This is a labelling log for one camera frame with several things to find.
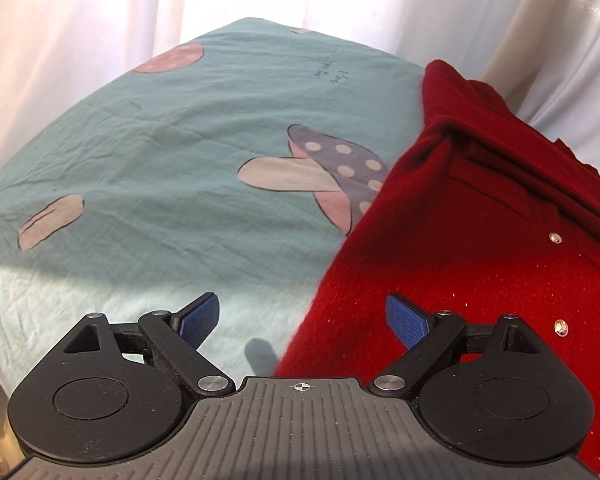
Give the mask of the red knitted cardigan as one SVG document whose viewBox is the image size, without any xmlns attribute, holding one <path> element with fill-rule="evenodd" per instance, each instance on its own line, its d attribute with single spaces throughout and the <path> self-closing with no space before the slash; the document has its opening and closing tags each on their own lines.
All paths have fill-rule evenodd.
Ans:
<svg viewBox="0 0 600 480">
<path fill-rule="evenodd" d="M 404 353 L 398 294 L 472 324 L 520 315 L 592 394 L 580 460 L 600 473 L 600 175 L 449 64 L 422 80 L 424 128 L 317 289 L 282 377 L 369 382 Z"/>
</svg>

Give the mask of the teal mushroom print bedsheet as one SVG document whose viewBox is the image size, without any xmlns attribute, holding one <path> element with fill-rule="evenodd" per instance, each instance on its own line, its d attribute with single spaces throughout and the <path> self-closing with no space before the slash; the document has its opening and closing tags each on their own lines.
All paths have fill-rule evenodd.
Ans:
<svg viewBox="0 0 600 480">
<path fill-rule="evenodd" d="M 84 314 L 133 322 L 214 292 L 202 353 L 269 375 L 422 125 L 422 69 L 242 20 L 156 56 L 0 170 L 0 385 Z"/>
</svg>

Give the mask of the white sheer curtain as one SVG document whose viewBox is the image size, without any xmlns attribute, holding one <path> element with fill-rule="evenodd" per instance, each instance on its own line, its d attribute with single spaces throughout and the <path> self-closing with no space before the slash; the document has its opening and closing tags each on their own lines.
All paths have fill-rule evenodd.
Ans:
<svg viewBox="0 0 600 480">
<path fill-rule="evenodd" d="M 0 0 L 0 167 L 106 82 L 241 18 L 442 58 L 600 170 L 600 0 Z"/>
</svg>

